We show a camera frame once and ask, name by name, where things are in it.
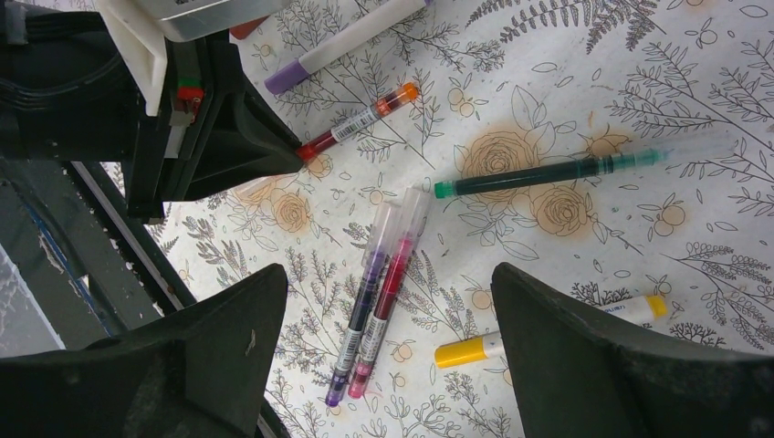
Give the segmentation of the dark purple gel pen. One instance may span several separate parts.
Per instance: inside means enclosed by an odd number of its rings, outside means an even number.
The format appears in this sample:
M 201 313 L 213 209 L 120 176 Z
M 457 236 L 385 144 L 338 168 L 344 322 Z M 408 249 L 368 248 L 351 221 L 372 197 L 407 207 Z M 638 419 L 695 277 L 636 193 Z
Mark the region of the dark purple gel pen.
M 336 407 L 343 398 L 371 309 L 371 302 L 397 233 L 401 210 L 402 207 L 397 203 L 381 203 L 371 224 L 370 235 L 361 260 L 363 267 L 361 281 L 325 397 L 328 407 Z

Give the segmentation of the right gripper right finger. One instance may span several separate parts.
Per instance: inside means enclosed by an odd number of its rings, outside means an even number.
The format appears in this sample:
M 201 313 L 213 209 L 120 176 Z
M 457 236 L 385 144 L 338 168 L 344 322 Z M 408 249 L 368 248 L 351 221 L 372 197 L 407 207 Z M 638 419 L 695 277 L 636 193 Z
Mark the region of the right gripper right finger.
M 773 359 L 675 339 L 502 263 L 497 323 L 527 437 L 770 437 Z

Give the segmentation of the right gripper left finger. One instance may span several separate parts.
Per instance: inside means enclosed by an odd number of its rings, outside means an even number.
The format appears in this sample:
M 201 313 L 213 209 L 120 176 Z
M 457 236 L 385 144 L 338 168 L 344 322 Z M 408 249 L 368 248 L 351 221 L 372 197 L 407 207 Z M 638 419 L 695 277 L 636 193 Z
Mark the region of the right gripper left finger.
M 288 297 L 272 264 L 81 350 L 1 362 L 4 437 L 285 437 L 264 392 Z

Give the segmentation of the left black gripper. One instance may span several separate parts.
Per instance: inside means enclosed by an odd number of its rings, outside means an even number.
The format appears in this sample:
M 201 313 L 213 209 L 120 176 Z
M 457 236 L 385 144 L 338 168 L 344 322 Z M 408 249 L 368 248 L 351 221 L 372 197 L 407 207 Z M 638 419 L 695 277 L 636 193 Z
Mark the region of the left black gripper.
M 116 162 L 126 210 L 160 218 L 236 183 L 236 48 L 226 31 L 178 42 L 136 5 L 1 6 L 1 155 Z

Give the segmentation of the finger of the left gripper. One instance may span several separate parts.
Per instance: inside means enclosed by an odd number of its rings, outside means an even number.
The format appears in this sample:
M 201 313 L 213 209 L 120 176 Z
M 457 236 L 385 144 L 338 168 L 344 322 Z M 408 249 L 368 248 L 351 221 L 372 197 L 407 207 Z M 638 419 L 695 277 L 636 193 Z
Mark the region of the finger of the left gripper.
M 181 175 L 181 199 L 195 201 L 243 183 L 298 172 L 301 142 L 249 79 L 215 97 Z

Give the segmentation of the red gel pen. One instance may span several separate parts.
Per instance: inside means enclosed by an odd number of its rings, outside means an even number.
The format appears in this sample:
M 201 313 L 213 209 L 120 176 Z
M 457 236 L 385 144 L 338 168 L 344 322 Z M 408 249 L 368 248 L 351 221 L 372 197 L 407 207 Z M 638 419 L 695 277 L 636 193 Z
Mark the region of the red gel pen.
M 415 101 L 419 97 L 419 89 L 413 82 L 402 84 L 399 88 L 375 100 L 369 107 L 348 117 L 317 138 L 302 145 L 296 150 L 297 156 L 304 162 L 309 162 L 330 147 L 342 143 L 357 132 L 389 116 L 396 110 Z

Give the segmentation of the green black pen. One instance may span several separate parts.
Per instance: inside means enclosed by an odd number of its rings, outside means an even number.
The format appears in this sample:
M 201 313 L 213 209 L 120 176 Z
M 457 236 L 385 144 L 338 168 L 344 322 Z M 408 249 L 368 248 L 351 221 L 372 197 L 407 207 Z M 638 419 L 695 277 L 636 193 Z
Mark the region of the green black pen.
M 620 151 L 601 157 L 591 156 L 537 167 L 469 177 L 434 185 L 434 197 L 445 199 L 481 193 L 493 193 L 600 176 L 657 164 L 682 164 L 696 160 L 725 158 L 736 148 L 725 130 L 693 132 L 657 139 L 636 151 Z

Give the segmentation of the purple cap white marker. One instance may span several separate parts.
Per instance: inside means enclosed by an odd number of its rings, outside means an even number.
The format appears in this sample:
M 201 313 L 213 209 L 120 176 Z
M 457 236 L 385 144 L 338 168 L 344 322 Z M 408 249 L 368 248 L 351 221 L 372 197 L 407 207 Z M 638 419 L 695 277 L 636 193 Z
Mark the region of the purple cap white marker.
M 282 94 L 328 64 L 430 4 L 431 1 L 423 0 L 387 1 L 354 24 L 323 41 L 301 57 L 294 59 L 267 78 L 264 85 L 272 94 Z

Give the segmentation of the pink gel pen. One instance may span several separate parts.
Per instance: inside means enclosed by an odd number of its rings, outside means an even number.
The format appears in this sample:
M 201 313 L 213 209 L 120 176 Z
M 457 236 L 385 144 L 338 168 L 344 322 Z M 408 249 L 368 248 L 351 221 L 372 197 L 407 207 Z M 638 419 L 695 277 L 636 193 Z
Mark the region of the pink gel pen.
M 421 188 L 410 187 L 404 194 L 397 234 L 390 247 L 390 264 L 350 382 L 348 394 L 352 399 L 359 399 L 367 387 L 407 266 L 424 230 L 431 201 L 431 194 Z

